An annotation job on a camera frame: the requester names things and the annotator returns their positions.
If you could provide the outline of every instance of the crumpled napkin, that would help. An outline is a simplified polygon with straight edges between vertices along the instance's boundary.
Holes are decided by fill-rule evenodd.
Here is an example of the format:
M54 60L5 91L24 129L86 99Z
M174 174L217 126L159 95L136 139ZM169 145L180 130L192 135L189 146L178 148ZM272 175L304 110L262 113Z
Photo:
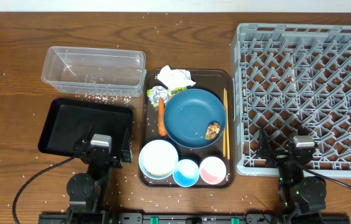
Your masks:
M157 79L161 81L169 90L177 87L193 86L196 82L190 79L190 72L184 69L171 69L166 65L157 75Z

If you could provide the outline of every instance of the white wall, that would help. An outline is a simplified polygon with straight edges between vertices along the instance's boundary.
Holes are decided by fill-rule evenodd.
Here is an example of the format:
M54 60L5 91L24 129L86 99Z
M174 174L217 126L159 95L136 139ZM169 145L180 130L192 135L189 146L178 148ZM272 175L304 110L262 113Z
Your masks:
M351 12L351 0L0 0L23 12Z

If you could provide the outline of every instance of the gray dish rack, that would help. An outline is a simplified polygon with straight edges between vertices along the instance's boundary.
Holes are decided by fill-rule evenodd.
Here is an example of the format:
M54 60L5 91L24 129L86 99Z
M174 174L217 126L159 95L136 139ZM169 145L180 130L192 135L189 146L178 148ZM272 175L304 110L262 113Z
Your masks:
M256 156L259 127L276 149L302 125L311 169L351 178L351 26L240 24L231 58L236 171L277 176Z

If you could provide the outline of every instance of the black tray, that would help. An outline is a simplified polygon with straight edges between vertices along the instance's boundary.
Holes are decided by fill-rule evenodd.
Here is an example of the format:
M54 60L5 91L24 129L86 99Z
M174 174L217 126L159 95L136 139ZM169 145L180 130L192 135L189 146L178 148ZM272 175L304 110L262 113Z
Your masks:
M156 79L157 74L159 74L160 70L154 70L151 73L148 73L145 78L144 85L144 119L142 126L142 136L141 136L141 149L143 146L155 139L167 139L176 146L179 152L179 159L185 158L193 158L195 161L200 164L200 162L208 156L217 156L221 158L225 166L227 167L227 176L226 178L219 184L210 185L207 184L199 177L198 182L193 185L191 188L212 188L212 189L222 189L228 187L232 184L235 178L235 164L233 160L234 149L233 149L233 85L231 77L221 71L221 70L189 70L191 73L191 78L196 84L192 88L199 88L203 90L207 90L213 93L218 99L223 102L223 94L224 88L227 89L228 92L228 117L229 117L229 132L230 132L230 160L226 157L223 157L223 138L221 137L214 144L209 147L205 147L202 149L189 149L183 146L176 144L172 141L168 136L161 137L159 135L159 131L157 130L157 111L153 108L151 102L149 102L148 97L146 96L146 90L151 89L154 86L163 85L158 79ZM141 182L144 185L150 187L180 187L178 186L173 179L173 176L163 179L163 180L153 180L149 177L145 177L144 174L139 169L138 176Z
M90 126L91 135L112 137L112 150L129 150L132 121L133 112L129 108L59 98L51 103L40 137L39 151L74 156L73 145Z

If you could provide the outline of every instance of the small blue bowl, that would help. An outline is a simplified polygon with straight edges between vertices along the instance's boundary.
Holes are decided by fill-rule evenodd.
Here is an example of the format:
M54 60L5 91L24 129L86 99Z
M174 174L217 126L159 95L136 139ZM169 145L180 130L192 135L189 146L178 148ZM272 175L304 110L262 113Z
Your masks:
M199 180L199 167L194 161L183 159L175 165L173 178L179 186L191 187Z

